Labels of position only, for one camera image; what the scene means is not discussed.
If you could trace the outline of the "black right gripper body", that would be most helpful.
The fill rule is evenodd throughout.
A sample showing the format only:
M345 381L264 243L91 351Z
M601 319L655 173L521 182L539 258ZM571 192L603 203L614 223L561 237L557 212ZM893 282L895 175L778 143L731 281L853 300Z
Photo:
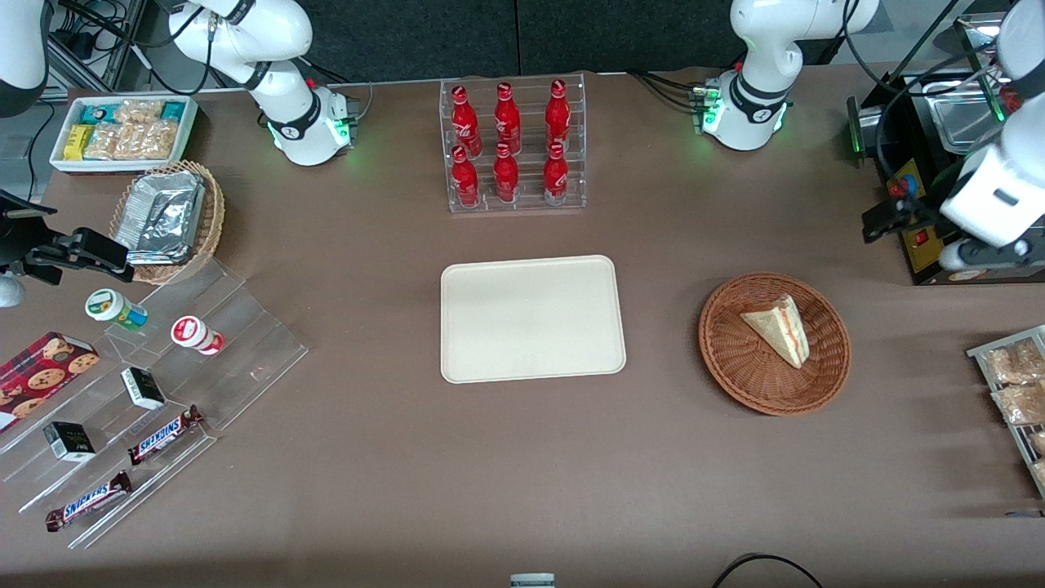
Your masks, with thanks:
M20 278L60 284L64 269L76 268L67 248L68 235L48 227L45 216L57 210L1 193L1 265Z

